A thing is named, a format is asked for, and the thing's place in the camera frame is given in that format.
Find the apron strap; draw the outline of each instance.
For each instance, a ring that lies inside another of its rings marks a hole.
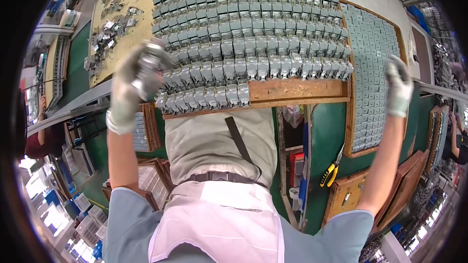
[[[239,133],[239,130],[237,129],[237,125],[235,124],[234,118],[228,117],[225,119],[225,121],[226,121],[227,128],[229,129],[229,132],[231,133],[231,137],[234,140],[234,143],[237,149],[241,153],[241,156],[244,158],[244,160],[248,161],[249,163],[257,167],[258,177],[255,179],[255,182],[257,182],[258,179],[262,176],[262,169],[256,164],[254,164],[254,162],[250,158],[249,152],[247,151],[247,147],[245,146],[245,143],[242,140],[241,134]]]

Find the yellow-handled pliers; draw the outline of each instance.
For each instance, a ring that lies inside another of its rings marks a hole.
[[[320,180],[320,187],[323,187],[325,185],[325,181],[327,180],[328,176],[331,175],[331,179],[327,183],[327,187],[330,187],[331,184],[335,181],[336,174],[338,173],[338,167],[340,166],[340,161],[341,157],[343,156],[343,149],[344,149],[344,143],[343,146],[341,147],[340,152],[338,153],[338,156],[336,157],[336,160],[328,167],[328,169],[325,171],[324,175],[322,176],[322,179]]]

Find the person in dark shirt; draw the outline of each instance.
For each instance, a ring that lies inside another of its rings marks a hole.
[[[42,96],[39,101],[39,120],[44,120],[44,111],[46,108],[45,96]],[[40,159],[46,155],[54,157],[62,156],[62,145],[65,143],[65,130],[63,123],[58,123],[51,127],[45,128],[26,140],[26,149],[24,154],[30,159]]]
[[[468,136],[461,122],[458,122],[458,126],[462,134],[457,135],[457,120],[453,112],[450,112],[450,119],[452,120],[452,133],[447,132],[442,158],[449,158],[459,165],[465,165],[468,163],[468,147],[465,146],[464,141],[468,140]]]

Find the white work glove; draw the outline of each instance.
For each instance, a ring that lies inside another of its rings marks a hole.
[[[389,81],[387,113],[405,118],[413,95],[413,79],[406,64],[395,55],[390,55],[384,66]]]
[[[117,63],[112,77],[110,108],[106,113],[107,128],[122,135],[133,131],[135,113],[138,110],[140,97],[138,90],[131,84],[136,78],[138,60],[145,45],[141,44]]]

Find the white apron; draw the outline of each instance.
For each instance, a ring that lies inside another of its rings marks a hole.
[[[284,262],[284,238],[272,196],[258,184],[185,182],[171,193],[151,237],[148,260],[168,258],[182,243],[216,262]]]

